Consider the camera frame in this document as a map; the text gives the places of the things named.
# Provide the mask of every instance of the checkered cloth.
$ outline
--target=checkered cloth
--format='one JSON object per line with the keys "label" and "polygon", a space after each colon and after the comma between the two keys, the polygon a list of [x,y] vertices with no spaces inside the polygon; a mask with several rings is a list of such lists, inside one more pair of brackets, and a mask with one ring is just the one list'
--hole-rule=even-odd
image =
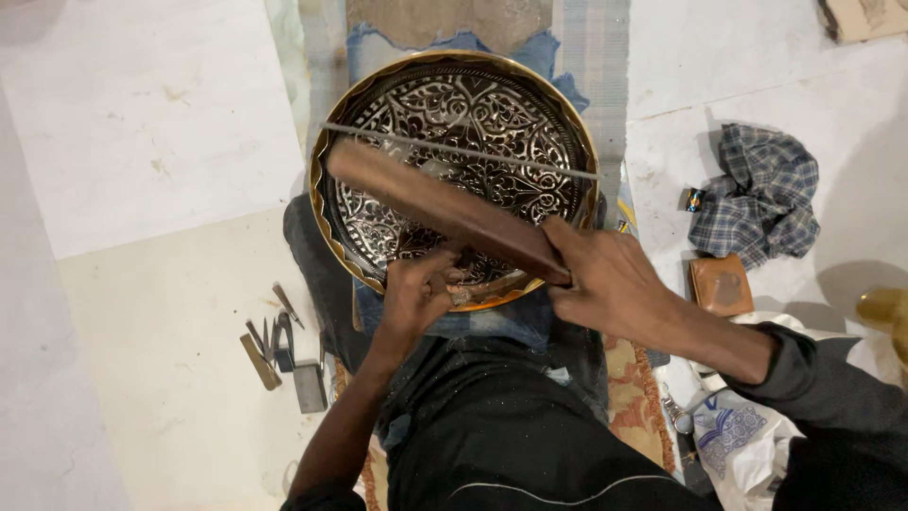
{"label": "checkered cloth", "polygon": [[723,125],[720,164],[687,239],[716,257],[736,252],[746,269],[786,254],[803,257],[820,234],[810,200],[816,160],[790,135]]}

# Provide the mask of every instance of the brown wallet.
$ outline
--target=brown wallet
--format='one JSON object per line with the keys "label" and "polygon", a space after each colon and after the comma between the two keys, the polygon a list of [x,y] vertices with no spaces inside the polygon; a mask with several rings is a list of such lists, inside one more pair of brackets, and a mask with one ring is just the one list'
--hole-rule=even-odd
{"label": "brown wallet", "polygon": [[690,282],[700,308],[717,316],[754,312],[754,299],[741,258],[697,259],[690,262]]}

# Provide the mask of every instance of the black sleeve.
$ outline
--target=black sleeve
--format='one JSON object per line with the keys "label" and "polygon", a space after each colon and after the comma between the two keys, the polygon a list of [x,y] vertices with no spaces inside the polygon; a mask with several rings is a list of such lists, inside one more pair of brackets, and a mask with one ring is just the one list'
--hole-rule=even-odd
{"label": "black sleeve", "polygon": [[315,486],[281,506],[281,511],[366,511],[362,497],[345,485]]}
{"label": "black sleeve", "polygon": [[766,380],[757,386],[725,380],[738,394],[788,416],[806,436],[792,442],[774,509],[908,504],[908,397],[902,389],[818,352],[810,337],[773,323],[753,328],[779,342]]}

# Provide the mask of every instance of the denim cloth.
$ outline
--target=denim cloth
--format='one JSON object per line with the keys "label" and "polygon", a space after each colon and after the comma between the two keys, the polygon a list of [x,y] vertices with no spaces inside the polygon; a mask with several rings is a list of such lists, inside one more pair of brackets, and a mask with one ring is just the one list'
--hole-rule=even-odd
{"label": "denim cloth", "polygon": [[[574,85],[574,76],[565,73],[555,77],[555,52],[561,43],[547,30],[531,36],[510,58],[529,67],[547,79],[567,100],[582,113],[589,100],[580,95]],[[360,24],[347,36],[347,67],[350,83],[355,84],[363,77],[381,69],[384,65],[404,56],[426,50],[475,50],[490,52],[472,32],[458,32],[452,37],[439,39],[422,48],[401,48],[392,43],[378,30]]]}
{"label": "denim cloth", "polygon": [[[384,297],[360,280],[353,280],[356,306],[366,337],[372,338],[384,311]],[[552,327],[552,303],[544,289],[504,305],[475,312],[447,313],[429,327],[426,336],[457,339],[465,336],[507,337],[545,353]]]}

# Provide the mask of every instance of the gold plate rim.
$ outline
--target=gold plate rim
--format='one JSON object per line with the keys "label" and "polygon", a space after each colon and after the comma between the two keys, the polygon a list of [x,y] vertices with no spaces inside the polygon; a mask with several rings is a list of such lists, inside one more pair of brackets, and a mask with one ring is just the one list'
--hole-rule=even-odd
{"label": "gold plate rim", "polygon": [[[359,82],[354,84],[334,105],[331,109],[331,113],[328,115],[329,122],[335,122],[346,107],[350,99],[368,89],[376,80],[383,78],[387,75],[392,75],[398,72],[400,69],[411,64],[426,64],[437,62],[443,58],[454,58],[455,60],[460,60],[462,62],[478,62],[482,61],[485,63],[490,63],[505,71],[507,73],[520,75],[525,78],[532,80],[536,86],[542,90],[543,93],[548,95],[551,99],[555,100],[555,103],[561,108],[561,113],[577,129],[577,135],[580,140],[580,144],[583,146],[584,150],[587,152],[587,165],[586,169],[593,169],[593,172],[590,174],[596,174],[598,172],[598,158],[596,154],[596,148],[592,143],[592,136],[587,130],[586,125],[583,123],[580,114],[577,112],[577,109],[574,108],[572,104],[568,101],[564,95],[561,94],[559,90],[555,88],[548,80],[540,76],[538,73],[532,69],[522,65],[519,62],[511,60],[505,56],[493,55],[486,52],[479,52],[473,50],[432,50],[425,52],[418,52],[416,54],[408,55],[399,60],[396,60],[388,65],[383,66],[381,69],[373,72],[372,74],[365,76]],[[319,231],[321,236],[325,239],[325,243],[328,244],[331,252],[337,257],[337,260],[347,268],[353,276],[358,278],[363,284],[371,287],[378,293],[384,295],[385,288],[376,278],[366,276],[362,268],[359,267],[356,263],[347,258],[346,251],[344,250],[343,245],[340,242],[331,237],[331,225],[328,223],[328,219],[324,215],[324,197],[321,196],[319,192],[318,184],[321,181],[321,176],[323,174],[323,169],[321,168],[321,161],[319,156],[327,148],[328,145],[328,130],[321,129],[319,131],[319,136],[316,138],[315,146],[312,148],[312,154],[309,165],[309,190],[311,197],[312,212],[315,214],[316,223],[319,226]],[[578,222],[576,222],[577,227],[582,229],[587,229],[590,227],[590,224],[593,220],[593,215],[596,211],[596,199],[599,196],[599,182],[594,181],[593,185],[590,187],[585,197],[585,211],[582,217]],[[512,289],[508,291],[504,296],[492,296],[482,302],[467,302],[466,304],[460,306],[454,306],[450,309],[450,312],[469,312],[477,311],[482,309],[491,308],[494,306],[500,306],[506,304],[507,302],[516,300],[521,296],[539,288],[545,284],[545,281],[541,278],[534,278],[531,280],[526,287],[523,289]]]}

